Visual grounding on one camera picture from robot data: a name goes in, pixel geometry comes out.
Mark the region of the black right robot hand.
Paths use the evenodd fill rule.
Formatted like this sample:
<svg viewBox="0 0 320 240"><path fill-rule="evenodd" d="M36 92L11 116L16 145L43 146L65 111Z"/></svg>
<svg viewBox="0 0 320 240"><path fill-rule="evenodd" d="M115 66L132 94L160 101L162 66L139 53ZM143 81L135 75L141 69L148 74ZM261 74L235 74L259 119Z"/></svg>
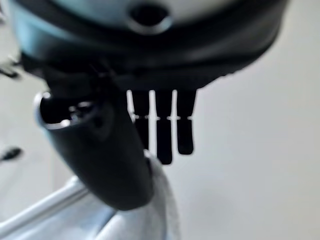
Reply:
<svg viewBox="0 0 320 240"><path fill-rule="evenodd" d="M23 69L48 91L35 116L66 164L100 200L132 210L153 197L144 155L147 96L168 117L179 93L178 150L193 152L198 89L256 61L274 43L286 0L9 0Z"/></svg>

